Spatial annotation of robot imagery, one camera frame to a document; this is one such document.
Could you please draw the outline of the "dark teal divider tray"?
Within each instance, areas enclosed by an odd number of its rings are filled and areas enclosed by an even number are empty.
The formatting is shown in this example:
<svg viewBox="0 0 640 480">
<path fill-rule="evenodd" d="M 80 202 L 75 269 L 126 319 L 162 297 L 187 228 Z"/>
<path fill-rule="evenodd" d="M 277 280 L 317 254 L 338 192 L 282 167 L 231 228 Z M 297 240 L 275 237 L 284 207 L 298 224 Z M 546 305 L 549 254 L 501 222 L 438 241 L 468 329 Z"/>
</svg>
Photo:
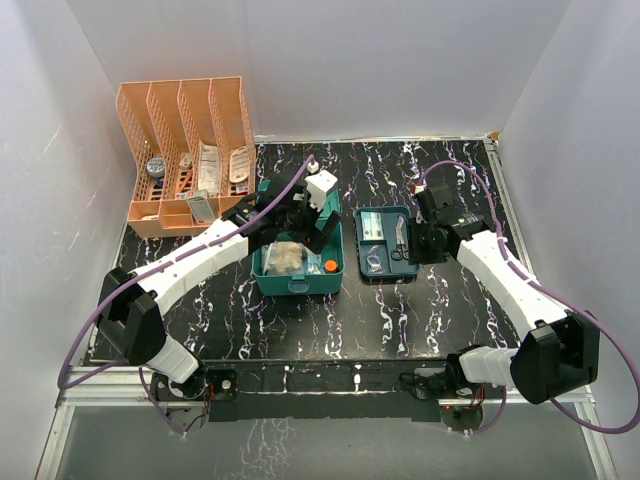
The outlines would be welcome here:
<svg viewBox="0 0 640 480">
<path fill-rule="evenodd" d="M 365 211 L 380 212 L 382 215 L 382 224 L 384 228 L 384 239 L 382 241 L 364 241 L 362 239 L 361 213 Z M 413 281 L 420 270 L 418 265 L 412 265 L 409 260 L 393 261 L 390 253 L 395 248 L 395 226 L 398 216 L 401 215 L 405 219 L 404 238 L 408 246 L 408 220 L 410 210 L 403 205 L 391 205 L 381 207 L 362 207 L 355 211 L 354 222 L 356 228 L 356 246 L 359 261 L 359 269 L 361 278 L 368 282 L 392 282 L 392 281 Z M 367 273 L 365 255 L 366 252 L 374 245 L 380 246 L 380 257 L 384 266 L 384 272 L 381 274 Z"/>
</svg>

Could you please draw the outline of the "brown bottle orange cap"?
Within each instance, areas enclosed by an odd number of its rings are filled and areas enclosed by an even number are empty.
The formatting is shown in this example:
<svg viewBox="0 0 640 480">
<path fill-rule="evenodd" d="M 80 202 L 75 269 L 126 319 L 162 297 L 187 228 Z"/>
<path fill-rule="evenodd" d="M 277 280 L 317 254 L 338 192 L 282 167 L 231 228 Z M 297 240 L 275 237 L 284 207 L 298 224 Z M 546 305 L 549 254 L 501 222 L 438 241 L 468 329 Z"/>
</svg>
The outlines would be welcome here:
<svg viewBox="0 0 640 480">
<path fill-rule="evenodd" d="M 338 271 L 338 263 L 335 260 L 328 260 L 324 264 L 326 273 L 336 273 Z"/>
</svg>

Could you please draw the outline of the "beige gauze packet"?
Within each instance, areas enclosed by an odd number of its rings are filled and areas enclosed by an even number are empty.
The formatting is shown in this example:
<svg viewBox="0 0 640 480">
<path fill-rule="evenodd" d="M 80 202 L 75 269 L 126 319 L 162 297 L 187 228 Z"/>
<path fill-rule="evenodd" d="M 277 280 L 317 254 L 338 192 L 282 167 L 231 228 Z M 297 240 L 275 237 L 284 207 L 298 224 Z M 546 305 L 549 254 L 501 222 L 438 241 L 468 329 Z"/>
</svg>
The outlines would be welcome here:
<svg viewBox="0 0 640 480">
<path fill-rule="evenodd" d="M 289 275 L 303 268 L 306 248 L 296 242 L 272 243 L 264 256 L 264 270 L 274 275 Z"/>
</svg>

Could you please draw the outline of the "teal medicine kit box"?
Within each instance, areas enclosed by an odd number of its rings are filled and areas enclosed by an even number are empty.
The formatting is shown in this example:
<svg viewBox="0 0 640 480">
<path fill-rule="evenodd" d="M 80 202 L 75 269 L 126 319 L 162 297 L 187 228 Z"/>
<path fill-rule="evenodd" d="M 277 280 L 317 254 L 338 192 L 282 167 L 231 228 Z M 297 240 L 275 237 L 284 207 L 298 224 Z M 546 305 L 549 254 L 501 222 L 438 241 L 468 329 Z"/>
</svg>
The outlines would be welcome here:
<svg viewBox="0 0 640 480">
<path fill-rule="evenodd" d="M 252 254 L 252 274 L 265 296 L 339 292 L 345 267 L 342 209 L 331 190 L 320 211 L 309 206 L 307 182 L 298 180 L 264 217 L 277 236 Z"/>
</svg>

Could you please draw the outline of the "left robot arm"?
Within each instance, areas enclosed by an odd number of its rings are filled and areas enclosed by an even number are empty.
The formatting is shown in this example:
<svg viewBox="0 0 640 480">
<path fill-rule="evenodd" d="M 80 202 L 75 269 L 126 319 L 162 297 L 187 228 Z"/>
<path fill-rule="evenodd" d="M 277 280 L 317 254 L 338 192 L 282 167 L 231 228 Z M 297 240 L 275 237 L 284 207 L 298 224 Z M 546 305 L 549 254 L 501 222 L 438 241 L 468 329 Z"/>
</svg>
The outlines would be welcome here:
<svg viewBox="0 0 640 480">
<path fill-rule="evenodd" d="M 271 180 L 247 195 L 208 229 L 160 260 L 106 274 L 96 327 L 130 366 L 163 376 L 179 395 L 199 397 L 207 368 L 166 332 L 164 315 L 185 294 L 225 267 L 270 246 L 281 236 L 318 254 L 340 222 L 336 182 L 325 173 L 286 185 Z"/>
</svg>

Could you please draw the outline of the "black scissors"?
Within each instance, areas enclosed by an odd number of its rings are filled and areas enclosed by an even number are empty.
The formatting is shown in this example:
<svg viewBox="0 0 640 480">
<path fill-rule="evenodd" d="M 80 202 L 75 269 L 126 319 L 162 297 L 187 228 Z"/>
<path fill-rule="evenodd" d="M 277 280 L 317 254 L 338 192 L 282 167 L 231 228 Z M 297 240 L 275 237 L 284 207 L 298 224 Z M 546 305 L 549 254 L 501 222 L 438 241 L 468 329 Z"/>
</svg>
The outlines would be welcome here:
<svg viewBox="0 0 640 480">
<path fill-rule="evenodd" d="M 404 238 L 405 219 L 399 215 L 395 226 L 396 245 L 390 256 L 393 261 L 409 260 L 409 249 Z"/>
</svg>

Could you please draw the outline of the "blue cotton swab bag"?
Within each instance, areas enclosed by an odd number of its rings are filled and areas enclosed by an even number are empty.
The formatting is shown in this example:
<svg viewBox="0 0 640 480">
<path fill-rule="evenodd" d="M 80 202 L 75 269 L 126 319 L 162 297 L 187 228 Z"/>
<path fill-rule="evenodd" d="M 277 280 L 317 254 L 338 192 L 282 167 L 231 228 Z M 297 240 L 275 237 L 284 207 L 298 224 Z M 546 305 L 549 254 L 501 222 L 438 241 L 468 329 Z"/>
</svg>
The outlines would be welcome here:
<svg viewBox="0 0 640 480">
<path fill-rule="evenodd" d="M 325 273 L 322 256 L 310 250 L 305 251 L 303 268 L 306 275 L 322 275 Z"/>
</svg>

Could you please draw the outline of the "clear small packet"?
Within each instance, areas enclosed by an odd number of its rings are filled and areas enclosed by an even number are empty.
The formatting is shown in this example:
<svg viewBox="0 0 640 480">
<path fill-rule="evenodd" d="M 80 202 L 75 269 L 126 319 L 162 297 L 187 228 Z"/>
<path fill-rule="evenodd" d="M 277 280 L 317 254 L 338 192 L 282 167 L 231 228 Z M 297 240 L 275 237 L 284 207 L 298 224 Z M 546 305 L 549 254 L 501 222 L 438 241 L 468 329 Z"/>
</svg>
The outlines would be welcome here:
<svg viewBox="0 0 640 480">
<path fill-rule="evenodd" d="M 367 273 L 371 274 L 381 274 L 384 272 L 384 266 L 382 264 L 382 260 L 380 257 L 380 246 L 374 245 L 372 246 L 365 255 Z"/>
</svg>

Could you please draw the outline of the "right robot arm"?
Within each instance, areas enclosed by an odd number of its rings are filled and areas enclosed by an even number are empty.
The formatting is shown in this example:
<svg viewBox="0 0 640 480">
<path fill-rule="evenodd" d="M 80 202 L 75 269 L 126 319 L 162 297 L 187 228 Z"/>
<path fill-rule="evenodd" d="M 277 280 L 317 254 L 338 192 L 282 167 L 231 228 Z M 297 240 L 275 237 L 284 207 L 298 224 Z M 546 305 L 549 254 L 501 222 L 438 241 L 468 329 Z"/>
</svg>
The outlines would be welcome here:
<svg viewBox="0 0 640 480">
<path fill-rule="evenodd" d="M 535 277 L 487 218 L 468 211 L 446 185 L 414 190 L 421 216 L 408 222 L 409 260 L 455 260 L 469 270 L 506 313 L 517 348 L 472 345 L 446 359 L 442 389 L 466 397 L 481 384 L 515 388 L 531 404 L 597 379 L 600 332 L 583 315 L 536 291 Z"/>
</svg>

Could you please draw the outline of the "teal white packet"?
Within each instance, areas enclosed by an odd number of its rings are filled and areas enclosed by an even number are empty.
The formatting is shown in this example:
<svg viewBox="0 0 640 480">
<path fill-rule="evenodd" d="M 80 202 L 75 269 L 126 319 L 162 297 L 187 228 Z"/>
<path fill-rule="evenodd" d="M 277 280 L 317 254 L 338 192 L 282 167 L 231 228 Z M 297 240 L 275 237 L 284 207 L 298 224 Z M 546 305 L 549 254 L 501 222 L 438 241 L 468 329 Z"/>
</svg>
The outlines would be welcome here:
<svg viewBox="0 0 640 480">
<path fill-rule="evenodd" d="M 361 215 L 362 239 L 364 241 L 382 241 L 384 228 L 380 212 L 365 211 Z"/>
</svg>

